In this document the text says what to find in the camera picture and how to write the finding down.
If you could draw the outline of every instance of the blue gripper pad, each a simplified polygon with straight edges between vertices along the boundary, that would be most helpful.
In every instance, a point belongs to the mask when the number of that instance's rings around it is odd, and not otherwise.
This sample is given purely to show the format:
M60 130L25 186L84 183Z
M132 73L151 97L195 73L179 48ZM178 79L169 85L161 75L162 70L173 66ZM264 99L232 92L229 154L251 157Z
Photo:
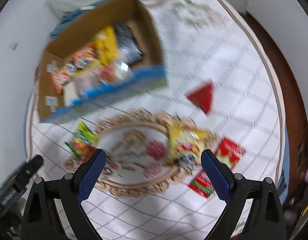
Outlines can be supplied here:
M214 163L213 159L209 156L207 151L208 150L205 150L201 153L201 165L203 166L203 168L204 168L210 182L212 183L219 199L224 200L226 202L226 204L229 204L230 200L231 200L230 184L225 179L224 175L219 170L217 165Z
M105 164L106 154L104 150L101 150L87 173L84 175L81 182L78 184L78 203L81 203L83 200L88 199L98 177L100 176L102 170L105 167Z

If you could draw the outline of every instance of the yellow snack bag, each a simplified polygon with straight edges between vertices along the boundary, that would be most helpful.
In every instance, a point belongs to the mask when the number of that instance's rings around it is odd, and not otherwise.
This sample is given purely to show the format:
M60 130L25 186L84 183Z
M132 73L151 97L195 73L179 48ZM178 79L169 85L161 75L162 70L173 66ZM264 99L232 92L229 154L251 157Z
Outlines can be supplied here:
M104 66L119 57L116 35L112 26L105 27L95 35L95 47L98 59Z
M168 126L169 161L185 168L201 164L205 141L212 136L208 130L191 130L182 126Z

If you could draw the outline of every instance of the food package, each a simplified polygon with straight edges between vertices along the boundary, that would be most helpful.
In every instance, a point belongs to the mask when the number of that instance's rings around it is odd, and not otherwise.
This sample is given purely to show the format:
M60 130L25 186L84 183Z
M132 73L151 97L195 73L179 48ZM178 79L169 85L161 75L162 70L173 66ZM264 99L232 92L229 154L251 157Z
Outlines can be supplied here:
M116 60L128 66L142 60L143 53L131 29L123 22L105 27L95 35L94 40L98 59L104 66Z
M213 91L213 82L208 82L187 95L187 99L201 108L205 114L209 114L213 102Z
M89 63L94 61L95 58L95 45L91 44L70 55L74 63L75 68L83 70Z
M73 79L76 92L80 98L86 96L86 91L92 88L99 88L101 83L101 72L104 68L99 61L93 61L87 66L88 69L77 74Z
M85 123L79 122L72 138L65 144L78 159L81 159L92 150L91 144L96 141L98 141L98 137Z
M91 66L92 62L97 61L94 57L95 46L86 46L69 57L64 67L51 72L51 79L57 93L63 92L63 86L69 82L74 76L82 73Z
M204 170L201 170L198 173L198 175L188 184L188 187L205 198L208 198L215 191Z
M95 151L97 150L97 148L93 147L92 145L86 145L86 147L87 147L87 151L86 151L85 156L83 158L83 163L88 162L90 157L92 157L93 154L95 153Z
M243 147L228 138L223 138L214 154L221 163L225 163L232 170L245 152Z
M180 125L168 126L169 160L185 168L201 164L201 153L205 142L212 137L208 130L189 129Z
M246 150L243 147L228 138L223 138L214 154L221 163L225 163L232 170L245 152ZM188 187L206 198L214 193L214 187L204 170L200 171L188 184Z
M114 84L132 76L129 66L122 61L110 62L101 71L101 81L108 84Z

